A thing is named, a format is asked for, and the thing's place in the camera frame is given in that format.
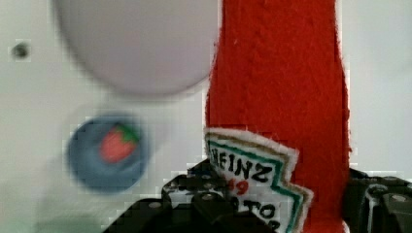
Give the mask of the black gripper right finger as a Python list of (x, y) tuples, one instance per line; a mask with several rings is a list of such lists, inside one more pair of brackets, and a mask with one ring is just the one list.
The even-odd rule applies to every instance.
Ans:
[(350, 169), (343, 219), (350, 233), (412, 233), (411, 182)]

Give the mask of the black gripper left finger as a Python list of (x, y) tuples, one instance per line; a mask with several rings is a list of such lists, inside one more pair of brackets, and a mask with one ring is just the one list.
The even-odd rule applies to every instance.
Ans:
[(228, 186), (204, 160), (174, 178), (159, 199), (135, 202), (103, 233), (277, 233), (279, 223), (264, 222), (228, 195)]

